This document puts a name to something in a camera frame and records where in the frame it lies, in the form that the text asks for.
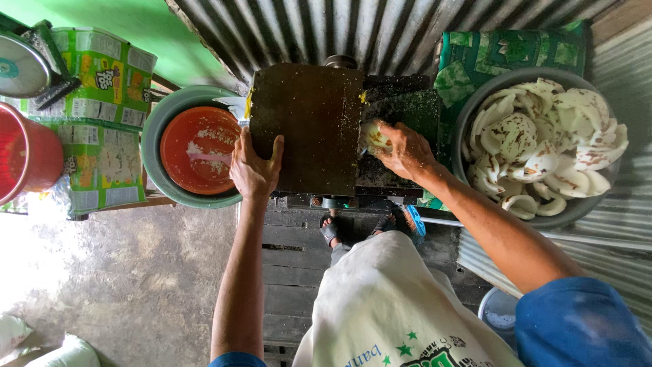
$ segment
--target green basin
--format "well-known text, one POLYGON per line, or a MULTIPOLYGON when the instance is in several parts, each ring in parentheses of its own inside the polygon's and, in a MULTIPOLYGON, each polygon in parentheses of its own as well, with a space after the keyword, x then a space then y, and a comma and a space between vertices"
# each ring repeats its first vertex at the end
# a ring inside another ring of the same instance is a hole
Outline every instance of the green basin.
POLYGON ((236 188, 217 195, 199 195, 179 187, 168 176, 160 158, 160 142, 170 121, 189 108, 212 106, 227 110, 226 105, 213 101, 219 97, 239 97, 238 94, 218 87, 192 86, 168 95, 149 114, 143 136, 140 154, 147 175, 163 194, 179 204, 199 209, 216 209, 242 201, 236 188))

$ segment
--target concrete floor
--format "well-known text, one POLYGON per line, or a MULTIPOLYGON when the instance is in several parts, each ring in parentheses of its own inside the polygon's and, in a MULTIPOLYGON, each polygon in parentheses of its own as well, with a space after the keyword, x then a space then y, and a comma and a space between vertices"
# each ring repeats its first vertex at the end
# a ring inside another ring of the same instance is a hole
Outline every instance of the concrete floor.
POLYGON ((107 366, 206 366, 236 207, 178 205, 35 223, 0 214, 0 312, 57 347, 67 331, 107 366))

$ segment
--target green star print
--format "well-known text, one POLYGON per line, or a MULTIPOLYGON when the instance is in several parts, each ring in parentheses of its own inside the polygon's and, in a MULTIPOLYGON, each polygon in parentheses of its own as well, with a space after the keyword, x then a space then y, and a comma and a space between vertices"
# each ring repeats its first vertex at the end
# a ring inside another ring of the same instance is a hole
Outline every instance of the green star print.
POLYGON ((399 351, 401 351, 401 354, 399 355, 399 357, 400 357, 401 355, 404 355, 404 354, 407 354, 407 355, 409 355, 409 356, 412 357, 412 353, 410 353, 409 350, 412 349, 412 348, 414 348, 414 347, 408 347, 405 343, 403 343, 403 346, 402 346, 402 347, 396 347, 396 348, 397 348, 399 351))

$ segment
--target blue sleeve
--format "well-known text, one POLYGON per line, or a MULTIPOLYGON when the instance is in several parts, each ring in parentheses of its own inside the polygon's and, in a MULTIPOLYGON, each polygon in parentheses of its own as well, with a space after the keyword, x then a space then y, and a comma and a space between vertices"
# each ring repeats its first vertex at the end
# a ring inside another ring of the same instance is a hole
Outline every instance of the blue sleeve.
POLYGON ((526 366, 652 366, 652 347, 613 287, 593 278, 551 281, 516 305, 526 366))
POLYGON ((265 367, 265 363, 253 354, 229 352, 215 358, 208 367, 265 367))

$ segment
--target blue brush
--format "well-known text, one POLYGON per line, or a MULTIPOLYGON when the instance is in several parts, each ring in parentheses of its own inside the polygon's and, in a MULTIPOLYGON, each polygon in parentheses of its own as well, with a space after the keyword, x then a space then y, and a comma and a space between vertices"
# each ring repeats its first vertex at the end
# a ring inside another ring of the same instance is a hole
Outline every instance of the blue brush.
POLYGON ((404 210, 405 217, 406 217, 406 222, 407 226, 410 228, 412 232, 417 232, 419 233, 419 236, 425 236, 426 235, 426 225, 423 224, 423 221, 421 220, 421 215, 419 215, 419 212, 417 209, 414 207, 414 205, 408 205, 407 210, 404 210))

